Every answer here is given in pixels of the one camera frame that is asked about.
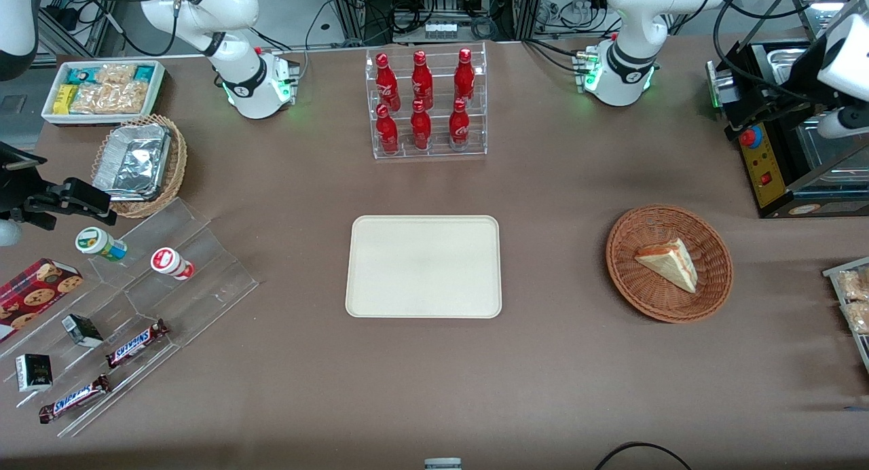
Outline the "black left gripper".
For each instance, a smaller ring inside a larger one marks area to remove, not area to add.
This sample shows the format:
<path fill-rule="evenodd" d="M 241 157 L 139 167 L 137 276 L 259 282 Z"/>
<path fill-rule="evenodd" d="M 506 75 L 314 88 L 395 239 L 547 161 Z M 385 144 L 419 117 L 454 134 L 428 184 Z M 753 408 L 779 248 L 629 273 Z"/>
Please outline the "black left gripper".
<path fill-rule="evenodd" d="M 812 104 L 822 105 L 825 108 L 839 108 L 849 104 L 849 96 L 841 96 L 838 90 L 819 79 L 820 71 L 828 67 L 838 54 L 834 45 L 843 35 L 843 31 L 839 28 L 843 22 L 844 18 L 831 22 L 825 33 L 819 35 L 806 52 L 803 52 L 794 62 L 790 71 L 791 92 L 803 96 Z"/>

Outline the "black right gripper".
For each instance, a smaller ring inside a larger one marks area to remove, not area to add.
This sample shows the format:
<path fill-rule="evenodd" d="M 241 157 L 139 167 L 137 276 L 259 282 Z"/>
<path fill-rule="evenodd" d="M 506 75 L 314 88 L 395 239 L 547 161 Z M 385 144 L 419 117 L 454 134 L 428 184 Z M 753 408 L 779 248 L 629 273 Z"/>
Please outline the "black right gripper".
<path fill-rule="evenodd" d="M 111 196 L 84 180 L 68 178 L 62 185 L 41 178 L 37 167 L 45 158 L 1 143 L 1 219 L 31 223 L 46 231 L 57 219 L 50 211 L 81 214 L 113 226 L 118 215 L 111 210 Z"/>

